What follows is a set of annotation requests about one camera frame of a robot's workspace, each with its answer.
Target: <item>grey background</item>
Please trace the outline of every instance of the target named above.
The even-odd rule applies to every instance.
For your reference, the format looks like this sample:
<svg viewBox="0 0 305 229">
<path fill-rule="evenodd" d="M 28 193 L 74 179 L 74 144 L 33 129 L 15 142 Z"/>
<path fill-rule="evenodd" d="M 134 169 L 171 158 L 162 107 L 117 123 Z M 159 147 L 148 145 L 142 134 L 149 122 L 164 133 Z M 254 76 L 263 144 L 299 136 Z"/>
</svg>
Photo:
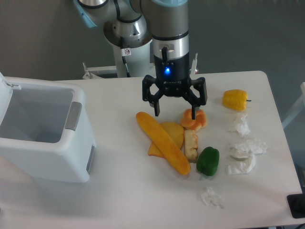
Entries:
<svg viewBox="0 0 305 229">
<path fill-rule="evenodd" d="M 282 118 L 305 82 L 305 1 L 189 0 L 189 12 L 200 73 L 265 72 Z M 5 76 L 81 79 L 82 62 L 110 66 L 114 58 L 102 28 L 86 28 L 71 0 L 0 0 Z M 296 167 L 305 167 L 305 111 L 285 134 Z"/>
</svg>

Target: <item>plastic container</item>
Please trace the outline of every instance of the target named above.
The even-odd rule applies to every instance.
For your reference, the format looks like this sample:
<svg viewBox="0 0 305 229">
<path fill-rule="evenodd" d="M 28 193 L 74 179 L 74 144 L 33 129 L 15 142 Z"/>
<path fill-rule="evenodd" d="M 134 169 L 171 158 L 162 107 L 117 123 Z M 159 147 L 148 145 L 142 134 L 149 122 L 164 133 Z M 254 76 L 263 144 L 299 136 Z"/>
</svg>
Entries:
<svg viewBox="0 0 305 229">
<path fill-rule="evenodd" d="M 32 177 L 86 182 L 96 147 L 85 93 L 0 73 L 0 155 Z"/>
</svg>

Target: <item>fake fruit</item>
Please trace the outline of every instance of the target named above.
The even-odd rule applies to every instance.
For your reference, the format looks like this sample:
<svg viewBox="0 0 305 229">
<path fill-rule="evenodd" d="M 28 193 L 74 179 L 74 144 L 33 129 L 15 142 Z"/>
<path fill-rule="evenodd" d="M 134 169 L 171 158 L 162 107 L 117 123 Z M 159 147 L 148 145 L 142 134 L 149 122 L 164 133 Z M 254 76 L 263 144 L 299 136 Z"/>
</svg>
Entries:
<svg viewBox="0 0 305 229">
<path fill-rule="evenodd" d="M 199 155 L 196 168 L 206 176 L 213 176 L 218 168 L 219 151 L 213 147 L 205 148 Z"/>
<path fill-rule="evenodd" d="M 183 140 L 184 140 L 183 127 L 177 123 L 172 123 L 172 122 L 164 122 L 164 123 L 161 123 L 160 125 L 168 133 L 168 135 L 175 142 L 175 144 L 178 146 L 178 148 L 181 149 Z M 162 152 L 160 151 L 160 149 L 156 146 L 156 144 L 154 142 L 152 142 L 151 146 L 149 147 L 148 155 L 164 158 L 164 155 L 162 154 Z"/>
<path fill-rule="evenodd" d="M 198 157 L 198 136 L 194 130 L 184 132 L 184 151 L 185 157 L 189 162 L 196 162 Z"/>
<path fill-rule="evenodd" d="M 239 89 L 229 90 L 224 92 L 223 105 L 236 111 L 243 111 L 247 107 L 248 94 Z"/>
<path fill-rule="evenodd" d="M 141 129 L 156 144 L 171 166 L 182 175 L 189 174 L 190 163 L 157 120 L 145 112 L 137 113 L 136 119 Z"/>
<path fill-rule="evenodd" d="M 196 112 L 196 119 L 192 119 L 192 110 L 187 109 L 183 113 L 183 116 L 180 120 L 180 124 L 187 130 L 198 131 L 201 128 L 204 128 L 207 125 L 206 114 L 203 110 Z"/>
</svg>

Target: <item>cable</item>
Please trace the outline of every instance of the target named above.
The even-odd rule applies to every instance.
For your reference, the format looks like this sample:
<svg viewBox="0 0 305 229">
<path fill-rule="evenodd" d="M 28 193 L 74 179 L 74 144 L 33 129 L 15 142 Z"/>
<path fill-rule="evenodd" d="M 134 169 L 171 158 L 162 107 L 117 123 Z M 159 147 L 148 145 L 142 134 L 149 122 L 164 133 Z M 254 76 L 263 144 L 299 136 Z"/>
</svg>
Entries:
<svg viewBox="0 0 305 229">
<path fill-rule="evenodd" d="M 305 223 L 303 223 L 303 224 L 300 224 L 299 226 L 297 226 L 295 229 L 300 229 L 302 226 L 304 226 L 305 225 Z"/>
</svg>

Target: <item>crumpled tissue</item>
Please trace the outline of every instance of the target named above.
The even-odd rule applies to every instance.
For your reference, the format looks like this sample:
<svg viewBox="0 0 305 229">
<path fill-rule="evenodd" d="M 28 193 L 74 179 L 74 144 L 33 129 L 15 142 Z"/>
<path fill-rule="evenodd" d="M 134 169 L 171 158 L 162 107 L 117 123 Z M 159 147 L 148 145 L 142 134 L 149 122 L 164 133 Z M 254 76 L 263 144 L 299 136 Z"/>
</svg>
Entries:
<svg viewBox="0 0 305 229">
<path fill-rule="evenodd" d="M 226 172 L 229 175 L 249 173 L 255 166 L 255 154 L 250 154 L 249 158 L 244 161 L 235 161 L 228 165 Z"/>
<path fill-rule="evenodd" d="M 240 137 L 244 137 L 249 134 L 250 129 L 246 118 L 247 114 L 238 113 L 234 121 L 231 123 L 228 131 L 237 132 Z"/>
<path fill-rule="evenodd" d="M 224 208 L 224 203 L 221 200 L 221 197 L 217 195 L 211 187 L 204 187 L 200 191 L 200 197 L 207 206 L 209 206 L 210 203 L 213 203 L 216 206 L 219 205 L 221 208 Z"/>
<path fill-rule="evenodd" d="M 248 139 L 243 143 L 228 145 L 230 149 L 230 156 L 236 159 L 247 159 L 251 154 L 265 154 L 267 151 L 267 144 L 261 139 Z"/>
</svg>

